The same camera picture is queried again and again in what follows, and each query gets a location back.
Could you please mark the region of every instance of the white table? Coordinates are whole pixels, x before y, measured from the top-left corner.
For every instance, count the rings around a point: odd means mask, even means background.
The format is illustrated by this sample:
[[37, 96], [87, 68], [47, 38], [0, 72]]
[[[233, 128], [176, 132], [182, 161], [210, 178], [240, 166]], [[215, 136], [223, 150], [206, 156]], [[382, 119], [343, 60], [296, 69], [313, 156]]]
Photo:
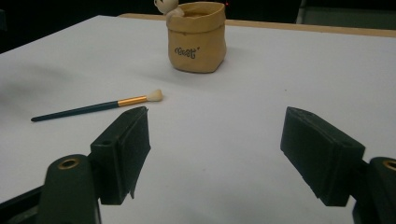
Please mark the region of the white table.
[[135, 199], [103, 223], [353, 223], [316, 199], [279, 148], [287, 106], [316, 113], [396, 158], [396, 38], [226, 27], [214, 74], [175, 70], [164, 21], [95, 17], [0, 55], [0, 202], [131, 107], [33, 123], [51, 112], [142, 95], [151, 151]]

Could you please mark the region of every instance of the brass screw hole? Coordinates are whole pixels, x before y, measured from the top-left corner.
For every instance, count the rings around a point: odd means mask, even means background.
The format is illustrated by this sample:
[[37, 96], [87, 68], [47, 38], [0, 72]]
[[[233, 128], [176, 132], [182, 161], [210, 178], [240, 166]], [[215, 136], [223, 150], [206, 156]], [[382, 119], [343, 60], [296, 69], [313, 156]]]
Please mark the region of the brass screw hole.
[[393, 171], [396, 171], [396, 161], [384, 161], [384, 165]]
[[67, 159], [65, 161], [62, 161], [61, 163], [58, 164], [58, 168], [60, 170], [68, 170], [71, 168], [74, 168], [78, 166], [79, 164], [79, 159], [77, 158], [72, 158], [72, 159]]

